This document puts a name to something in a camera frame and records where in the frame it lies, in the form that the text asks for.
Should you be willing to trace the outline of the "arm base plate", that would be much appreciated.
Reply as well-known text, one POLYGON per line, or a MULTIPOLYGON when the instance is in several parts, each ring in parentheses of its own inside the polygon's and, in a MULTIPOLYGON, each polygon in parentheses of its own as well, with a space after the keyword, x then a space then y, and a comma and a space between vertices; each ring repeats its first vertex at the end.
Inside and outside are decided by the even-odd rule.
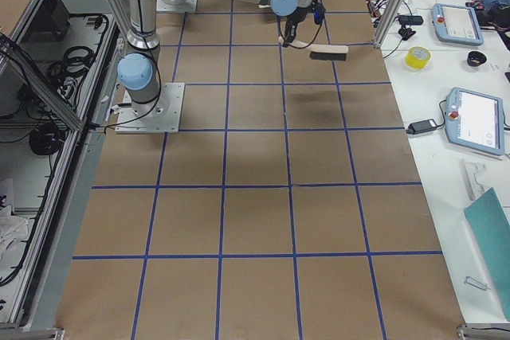
POLYGON ((158 14, 194 14, 198 0, 157 0, 158 14))
POLYGON ((184 92, 184 83, 163 83, 158 102, 141 105, 132 103, 128 91, 125 91, 123 102, 130 106, 120 109, 115 131, 119 134, 177 133, 184 92))

